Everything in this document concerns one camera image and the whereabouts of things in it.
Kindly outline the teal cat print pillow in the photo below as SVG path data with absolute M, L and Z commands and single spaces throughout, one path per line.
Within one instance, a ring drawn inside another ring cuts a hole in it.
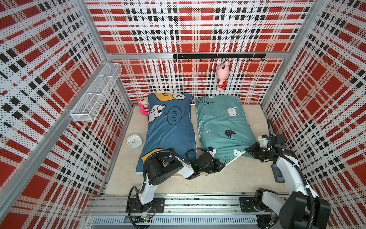
M 194 101 L 201 147 L 216 149 L 214 159 L 228 166 L 257 142 L 238 97 L 205 96 Z

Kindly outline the blue cartoon print pillow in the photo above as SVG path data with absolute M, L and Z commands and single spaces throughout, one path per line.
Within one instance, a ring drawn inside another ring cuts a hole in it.
M 148 131 L 135 169 L 142 174 L 145 160 L 154 152 L 173 148 L 186 161 L 194 161 L 197 148 L 191 122 L 191 94 L 150 94 L 147 96 Z

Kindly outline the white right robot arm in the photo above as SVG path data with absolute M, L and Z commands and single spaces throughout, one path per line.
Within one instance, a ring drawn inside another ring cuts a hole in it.
M 253 198 L 253 209 L 258 212 L 271 210 L 277 215 L 283 229 L 327 227 L 330 204 L 310 187 L 293 151 L 277 143 L 266 148 L 255 143 L 246 149 L 246 153 L 261 162 L 272 161 L 281 172 L 289 192 L 289 197 L 283 199 L 274 191 L 259 188 Z

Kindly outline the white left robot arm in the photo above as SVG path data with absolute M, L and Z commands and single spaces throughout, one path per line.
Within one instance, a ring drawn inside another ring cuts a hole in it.
M 165 198 L 156 198 L 158 186 L 174 175 L 187 180 L 195 179 L 202 173 L 209 175 L 220 172 L 225 164 L 215 159 L 216 149 L 194 148 L 185 156 L 176 153 L 173 148 L 158 149 L 143 159 L 143 183 L 140 189 L 132 187 L 127 199 L 125 212 L 163 213 Z

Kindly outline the pink hanging plush doll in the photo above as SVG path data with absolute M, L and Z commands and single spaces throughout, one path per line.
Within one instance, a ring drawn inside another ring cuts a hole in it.
M 225 61 L 216 69 L 216 76 L 218 79 L 217 91 L 223 91 L 227 86 L 227 79 L 230 74 L 229 61 Z

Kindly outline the white square alarm clock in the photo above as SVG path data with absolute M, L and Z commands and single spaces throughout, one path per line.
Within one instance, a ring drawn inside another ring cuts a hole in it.
M 138 134 L 127 137 L 126 142 L 130 149 L 136 149 L 143 144 L 143 140 Z

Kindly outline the pink striped plush toy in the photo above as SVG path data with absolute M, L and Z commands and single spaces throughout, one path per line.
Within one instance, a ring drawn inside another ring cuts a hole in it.
M 148 98 L 144 97 L 144 98 L 139 99 L 138 106 L 140 108 L 140 113 L 144 116 L 148 116 L 148 114 L 149 114 Z

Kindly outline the black wall hook rail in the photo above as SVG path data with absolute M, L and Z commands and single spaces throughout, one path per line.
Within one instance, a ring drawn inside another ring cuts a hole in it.
M 229 54 L 224 54 L 224 53 L 219 53 L 219 54 L 173 54 L 173 59 L 174 60 L 182 60 L 182 59 L 186 59 L 186 60 L 193 60 L 193 59 L 248 59 L 248 60 L 252 60 L 252 59 L 265 59 L 266 58 L 266 53 L 242 53 L 242 54 L 234 54 L 234 53 L 229 53 Z

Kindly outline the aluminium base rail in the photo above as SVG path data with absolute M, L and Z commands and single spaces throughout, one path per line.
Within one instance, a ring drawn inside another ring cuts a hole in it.
M 157 194 L 157 211 L 128 215 L 126 196 L 92 198 L 87 205 L 83 229 L 133 228 L 129 218 L 152 216 L 144 226 L 150 229 L 279 229 L 279 217 L 273 210 L 257 211 L 253 193 Z

